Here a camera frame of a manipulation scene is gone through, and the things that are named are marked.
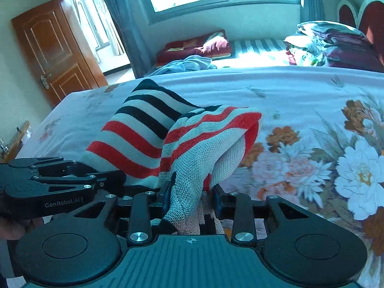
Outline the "person's left hand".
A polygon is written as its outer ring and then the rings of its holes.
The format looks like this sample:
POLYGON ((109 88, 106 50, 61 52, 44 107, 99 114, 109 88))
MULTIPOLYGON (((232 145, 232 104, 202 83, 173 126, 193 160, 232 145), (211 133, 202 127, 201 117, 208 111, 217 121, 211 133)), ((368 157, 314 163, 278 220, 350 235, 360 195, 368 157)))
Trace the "person's left hand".
POLYGON ((23 237, 28 229, 34 229, 44 225, 43 218, 14 221, 1 217, 0 238, 5 240, 18 240, 23 237))

